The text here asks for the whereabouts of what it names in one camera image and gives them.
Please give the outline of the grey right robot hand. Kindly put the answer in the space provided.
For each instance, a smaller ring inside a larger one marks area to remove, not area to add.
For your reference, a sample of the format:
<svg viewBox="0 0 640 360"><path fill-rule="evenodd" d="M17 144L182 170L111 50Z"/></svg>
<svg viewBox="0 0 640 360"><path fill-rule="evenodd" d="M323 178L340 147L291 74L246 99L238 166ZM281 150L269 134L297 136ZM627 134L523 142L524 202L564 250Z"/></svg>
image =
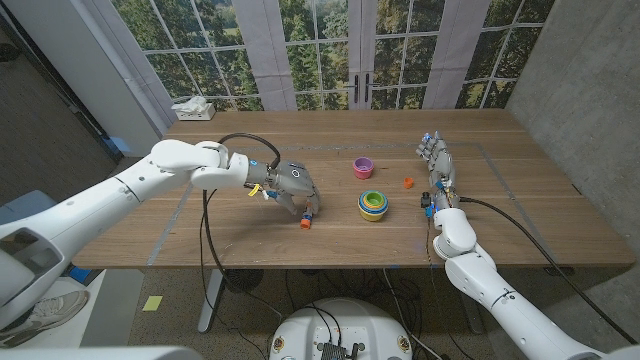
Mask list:
<svg viewBox="0 0 640 360"><path fill-rule="evenodd" d="M432 190L433 212L455 208L459 199L456 194L456 169L445 140L436 131L425 133L416 154L426 163Z"/></svg>

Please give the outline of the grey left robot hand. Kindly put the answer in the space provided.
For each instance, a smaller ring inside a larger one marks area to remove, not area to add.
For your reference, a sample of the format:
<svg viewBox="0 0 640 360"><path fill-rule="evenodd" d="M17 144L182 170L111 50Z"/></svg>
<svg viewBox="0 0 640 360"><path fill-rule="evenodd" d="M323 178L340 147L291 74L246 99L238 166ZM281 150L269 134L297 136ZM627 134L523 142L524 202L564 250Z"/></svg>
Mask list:
<svg viewBox="0 0 640 360"><path fill-rule="evenodd" d="M246 186L268 186L267 196L284 206L292 215L297 213L293 197L306 199L306 212L315 215L319 212L321 197L309 171L302 163L281 162L271 168L266 163L259 163L253 159L249 162Z"/></svg>

